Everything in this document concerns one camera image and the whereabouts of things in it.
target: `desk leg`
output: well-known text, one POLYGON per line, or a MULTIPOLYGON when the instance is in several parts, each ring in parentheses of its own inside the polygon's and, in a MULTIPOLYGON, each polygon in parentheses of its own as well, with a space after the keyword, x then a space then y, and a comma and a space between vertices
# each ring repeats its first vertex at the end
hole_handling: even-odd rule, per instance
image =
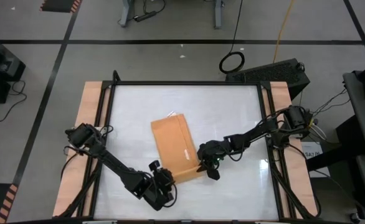
POLYGON ((214 5, 214 18, 215 18, 214 28, 215 29, 221 28, 221 7, 222 7, 221 4, 222 4, 222 0, 215 1, 215 5, 214 5))
POLYGON ((121 13, 121 18, 119 21, 119 25, 121 25, 122 27, 126 27, 130 9, 132 9, 133 7, 134 0, 123 0, 123 11, 121 13))

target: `wire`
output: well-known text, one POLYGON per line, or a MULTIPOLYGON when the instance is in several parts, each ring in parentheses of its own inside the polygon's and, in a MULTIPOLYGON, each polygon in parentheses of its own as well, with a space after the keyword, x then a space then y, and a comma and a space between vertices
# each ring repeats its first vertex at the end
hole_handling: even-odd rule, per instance
POLYGON ((300 92, 300 101, 299 101, 299 106, 301 106, 301 98, 303 96, 303 90, 300 92))
POLYGON ((102 128, 101 128, 100 132, 102 132, 102 130, 103 130, 104 128, 108 128, 108 129, 107 129, 107 131, 106 131, 105 133, 103 133, 103 134, 102 134, 102 138, 107 137, 107 136, 108 136, 108 134, 109 134, 109 133, 111 133, 111 132, 114 130, 114 128, 113 128, 113 126, 112 126, 112 125, 106 125, 106 126, 104 126, 104 127, 102 127, 102 128))
POLYGON ((365 207, 363 205, 361 205, 361 203, 359 203, 356 199, 352 198, 343 188, 342 186, 337 182, 335 181, 332 177, 324 174, 323 172, 320 172, 318 170, 313 170, 314 172, 317 172, 319 174, 322 174, 324 175, 326 178, 328 178, 329 180, 331 180, 332 182, 334 182, 339 188, 340 190, 347 196, 347 198, 349 198, 350 200, 352 200, 357 206, 361 207, 364 211, 365 211, 365 207))
POLYGON ((314 195, 315 202, 317 204, 317 210, 318 210, 318 213, 315 215, 315 217, 319 218, 321 215, 321 212, 322 212, 321 203, 320 203, 320 200, 318 200, 317 194, 313 194, 313 195, 314 195))
POLYGON ((330 98, 326 103, 324 103, 322 106, 320 106, 317 110, 315 110, 313 113, 313 117, 317 116, 317 114, 322 111, 328 104, 330 104, 336 97, 343 95, 347 93, 347 89, 344 88, 340 93, 338 93, 337 95, 335 95, 334 97, 330 98))
POLYGON ((314 127, 314 128, 317 128, 318 130, 320 130, 320 131, 321 131, 321 133, 322 133, 322 135, 325 137, 325 139, 327 139, 325 132, 324 132, 324 131, 320 128, 320 127, 318 127, 316 124, 311 125, 311 127, 314 127))
POLYGON ((242 156, 244 155, 244 147, 242 147, 242 150, 240 151, 240 156, 238 159, 234 159, 230 154, 228 154, 228 157, 230 157, 230 159, 234 162, 238 162, 240 161, 240 159, 242 158, 242 156))
POLYGON ((302 152, 299 148, 297 148, 296 146, 291 145, 290 143, 288 143, 288 146, 294 148, 296 151, 299 152, 299 154, 301 154, 305 159, 307 159, 306 155, 304 154, 304 152, 302 152))
POLYGON ((66 161, 66 163, 65 163, 65 165, 63 166, 63 168, 62 168, 62 170, 60 171, 60 179, 62 180, 62 176, 64 175, 64 171, 65 171, 65 168, 66 168, 66 166, 69 164, 69 162, 74 158, 74 157, 76 157, 78 154, 77 154, 77 152, 74 154, 74 155, 72 155, 72 157, 71 158, 69 158, 67 161, 66 161))
POLYGON ((318 137, 320 138, 320 139, 322 139, 322 140, 325 140, 326 141, 326 138, 324 138, 323 136, 321 136, 319 133, 318 133, 318 131, 314 128, 314 127, 310 127, 317 135, 318 135, 318 137))
POLYGON ((349 103, 350 101, 351 101, 351 100, 350 100, 350 99, 348 99, 348 100, 347 100, 346 102, 344 102, 344 103, 340 103, 340 104, 337 104, 337 105, 331 105, 331 106, 329 106, 327 109, 319 111, 317 114, 322 113, 322 112, 325 112, 325 111, 327 111, 327 110, 331 109, 331 108, 332 108, 332 107, 334 107, 334 106, 342 106, 342 105, 345 105, 346 103, 349 103))
POLYGON ((244 67, 245 64, 245 55, 242 52, 232 52, 232 49, 234 48, 234 44, 235 44, 235 38, 237 36, 237 31, 238 31, 238 25, 239 25, 239 21, 240 21, 240 12, 242 10, 242 5, 244 3, 244 0, 240 0, 240 6, 239 6, 239 12, 238 12, 238 19, 237 19, 237 24, 235 27, 235 32, 234 32, 234 38, 232 39, 232 45, 231 45, 231 50, 230 52, 224 56, 224 58, 221 59, 220 63, 219 63, 219 70, 224 73, 224 74, 229 74, 229 73, 234 73, 234 72, 238 72, 239 70, 241 70, 244 67), (229 58, 232 55, 239 55, 240 57, 240 64, 238 65, 238 67, 226 71, 222 68, 222 65, 224 64, 224 61, 227 60, 227 58, 229 58))
POLYGON ((22 95, 22 96, 24 96, 23 97, 23 99, 21 99, 21 100, 19 100, 18 102, 16 102, 16 103, 14 103, 11 107, 10 107, 10 109, 8 110, 8 112, 6 113, 6 115, 4 116, 4 118, 3 119, 0 119, 0 122, 3 122, 7 117, 8 117, 8 115, 9 115, 9 113, 11 112, 11 110, 16 106, 16 105, 18 105, 19 103, 22 103, 23 101, 25 101, 26 99, 27 99, 27 95, 25 94, 25 93, 23 93, 23 90, 25 89, 25 86, 26 86, 26 82, 25 81, 22 81, 22 80, 19 80, 18 82, 14 82, 13 84, 12 84, 12 87, 11 87, 11 89, 14 91, 14 92, 16 92, 16 93, 8 93, 8 95, 11 95, 11 96, 19 96, 19 95, 22 95), (15 84, 16 83, 23 83, 23 86, 22 86, 22 88, 21 88, 21 90, 20 91, 17 91, 17 90, 15 90, 15 84))
POLYGON ((287 20, 288 20, 289 14, 290 14, 290 10, 292 9, 293 3, 295 3, 295 0, 290 0, 288 11, 285 14, 285 18, 283 19, 282 26, 281 26, 280 32, 278 34, 277 44, 275 46, 275 52, 274 52, 274 59, 272 60, 272 63, 275 63, 275 59, 277 58, 277 53, 278 53, 278 48, 279 48, 279 45, 280 45, 282 31, 285 28, 285 24, 287 23, 287 20))
POLYGON ((326 139, 321 139, 319 136, 317 136, 316 134, 314 134, 314 133, 311 133, 310 132, 310 134, 312 134, 314 137, 316 137, 316 138, 318 138, 318 139, 320 139, 320 140, 322 140, 322 141, 324 141, 324 142, 326 142, 326 143, 328 143, 328 144, 332 144, 332 145, 341 145, 340 143, 338 143, 338 142, 329 142, 328 140, 326 140, 326 139))
POLYGON ((176 184, 173 184, 173 186, 174 186, 174 190, 176 191, 176 194, 174 196, 174 201, 170 205, 163 205, 163 207, 165 207, 165 208, 172 207, 177 201, 177 187, 176 187, 176 184))
POLYGON ((243 0, 240 0, 240 6, 239 6, 237 24, 235 25, 234 38, 232 39, 232 46, 231 46, 231 50, 230 50, 229 53, 231 53, 232 52, 232 49, 234 48, 235 38, 237 37, 238 25, 239 25, 239 21, 240 21, 240 12, 242 10, 243 3, 244 3, 244 1, 243 0))
MULTIPOLYGON (((143 0, 143 3, 144 3, 144 6, 143 6, 144 14, 148 14, 149 12, 146 11, 146 0, 143 0)), ((163 9, 165 7, 166 7, 166 0, 163 0, 163 7, 159 11, 156 11, 156 13, 163 11, 163 9)))

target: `orange envelope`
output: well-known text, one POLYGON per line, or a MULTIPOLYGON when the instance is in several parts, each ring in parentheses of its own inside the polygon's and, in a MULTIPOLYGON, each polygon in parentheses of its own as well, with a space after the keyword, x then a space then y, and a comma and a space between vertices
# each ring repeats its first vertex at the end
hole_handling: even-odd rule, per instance
POLYGON ((176 183, 202 175, 199 159, 183 114, 151 123, 162 166, 170 170, 176 183))

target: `black keyboard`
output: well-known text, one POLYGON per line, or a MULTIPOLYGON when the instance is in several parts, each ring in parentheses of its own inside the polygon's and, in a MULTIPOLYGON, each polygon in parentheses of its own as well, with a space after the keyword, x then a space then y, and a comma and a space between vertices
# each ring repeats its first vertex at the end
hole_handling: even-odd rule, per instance
POLYGON ((269 67, 242 71, 242 73, 234 75, 234 80, 242 82, 259 80, 271 82, 285 81, 291 84, 299 81, 298 72, 301 71, 293 67, 291 63, 280 63, 269 67))

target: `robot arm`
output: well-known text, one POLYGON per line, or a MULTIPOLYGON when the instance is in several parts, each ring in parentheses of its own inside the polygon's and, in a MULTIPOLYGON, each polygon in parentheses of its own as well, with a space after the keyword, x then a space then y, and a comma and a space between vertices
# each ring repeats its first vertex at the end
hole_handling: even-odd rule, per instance
POLYGON ((129 192, 138 199, 143 197, 156 211, 173 200, 171 186, 174 184, 174 179, 169 170, 158 168, 159 161, 153 161, 149 165, 153 175, 136 171, 107 151, 100 131, 92 125, 81 124, 76 129, 66 130, 65 133, 77 153, 97 158, 120 177, 129 192))
POLYGON ((286 146, 289 143, 289 136, 308 134, 307 124, 310 123, 310 119, 311 114, 307 113, 302 107, 289 106, 267 116, 256 127, 244 134, 225 136, 223 141, 211 140, 201 144, 197 152, 197 156, 201 160, 197 172, 206 170, 210 178, 218 180, 220 179, 220 174, 217 171, 219 161, 223 160, 225 156, 231 157, 236 154, 242 156, 245 148, 266 135, 272 138, 274 146, 286 146), (280 115, 284 116, 283 121, 278 120, 280 115))

